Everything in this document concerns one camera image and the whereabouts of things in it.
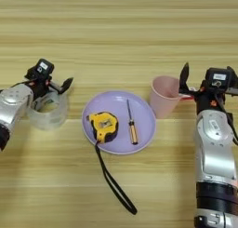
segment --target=pink cup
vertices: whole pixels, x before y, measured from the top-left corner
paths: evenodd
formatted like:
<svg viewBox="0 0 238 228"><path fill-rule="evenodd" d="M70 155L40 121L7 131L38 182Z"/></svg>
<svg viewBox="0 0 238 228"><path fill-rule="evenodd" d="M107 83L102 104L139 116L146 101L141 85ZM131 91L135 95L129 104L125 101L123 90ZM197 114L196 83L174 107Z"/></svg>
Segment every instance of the pink cup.
<svg viewBox="0 0 238 228"><path fill-rule="evenodd" d="M152 81L150 105L157 119L166 118L179 100L179 80L171 76L157 76Z"/></svg>

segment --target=yellow tape measure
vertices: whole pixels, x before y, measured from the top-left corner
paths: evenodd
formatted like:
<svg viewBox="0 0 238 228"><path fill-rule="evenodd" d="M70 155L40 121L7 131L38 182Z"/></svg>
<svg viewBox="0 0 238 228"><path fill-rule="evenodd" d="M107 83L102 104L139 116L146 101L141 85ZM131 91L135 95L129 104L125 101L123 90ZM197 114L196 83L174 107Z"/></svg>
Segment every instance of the yellow tape measure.
<svg viewBox="0 0 238 228"><path fill-rule="evenodd" d="M112 141L118 131L119 123L115 115L107 112L90 114L87 117L93 127L94 138L100 143Z"/></svg>

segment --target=plate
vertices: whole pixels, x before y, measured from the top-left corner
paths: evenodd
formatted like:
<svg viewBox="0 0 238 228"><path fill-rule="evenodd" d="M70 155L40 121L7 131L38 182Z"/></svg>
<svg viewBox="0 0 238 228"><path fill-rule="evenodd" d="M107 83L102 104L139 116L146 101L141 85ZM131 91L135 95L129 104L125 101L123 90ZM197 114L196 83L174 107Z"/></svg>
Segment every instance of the plate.
<svg viewBox="0 0 238 228"><path fill-rule="evenodd" d="M132 118L138 132L139 143L133 145L129 133L129 114L126 101L129 100ZM93 143L96 140L91 124L86 120L89 114L109 112L119 121L116 138L111 142L102 143L99 148L111 154L133 154L149 145L156 130L156 118L149 104L142 98L126 91L108 91L92 99L83 111L83 130Z"/></svg>

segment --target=black tape measure strap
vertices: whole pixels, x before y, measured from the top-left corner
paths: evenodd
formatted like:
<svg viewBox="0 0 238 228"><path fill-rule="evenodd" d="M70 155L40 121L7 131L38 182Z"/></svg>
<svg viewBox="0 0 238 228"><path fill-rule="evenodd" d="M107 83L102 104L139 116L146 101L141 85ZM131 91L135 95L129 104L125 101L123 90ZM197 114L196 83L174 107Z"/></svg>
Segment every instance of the black tape measure strap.
<svg viewBox="0 0 238 228"><path fill-rule="evenodd" d="M118 198L118 200L122 203L122 205L133 215L136 215L138 213L136 207L131 202L131 200L128 198L128 196L125 194L125 192L122 190L122 188L119 186L119 184L116 182L116 180L112 177L108 169L106 168L103 159L100 154L100 148L98 147L99 142L95 144L95 150L99 157L101 169L104 175L104 178L106 182L108 182L109 186L111 187L113 193Z"/></svg>

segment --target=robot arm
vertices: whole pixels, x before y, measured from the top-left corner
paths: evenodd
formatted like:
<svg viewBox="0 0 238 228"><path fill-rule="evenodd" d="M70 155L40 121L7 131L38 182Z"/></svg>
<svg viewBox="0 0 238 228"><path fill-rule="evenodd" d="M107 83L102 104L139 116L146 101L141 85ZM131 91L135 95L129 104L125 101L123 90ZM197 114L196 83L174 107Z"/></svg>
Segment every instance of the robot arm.
<svg viewBox="0 0 238 228"><path fill-rule="evenodd" d="M238 227L233 133L222 112L199 113L195 130L197 212L195 227Z"/></svg>
<svg viewBox="0 0 238 228"><path fill-rule="evenodd" d="M232 154L237 143L230 115L223 104L225 93L238 95L238 79L234 70L210 68L200 90L189 91L187 63L180 75L180 93L193 95L197 105L194 134L196 145L196 228L238 227L238 184Z"/></svg>
<svg viewBox="0 0 238 228"><path fill-rule="evenodd" d="M62 87L51 82L54 65L47 60L40 60L28 70L26 82L18 83L0 94L0 149L3 151L16 123L25 115L33 101L42 99L50 88L59 94L64 93L73 79L67 79Z"/></svg>

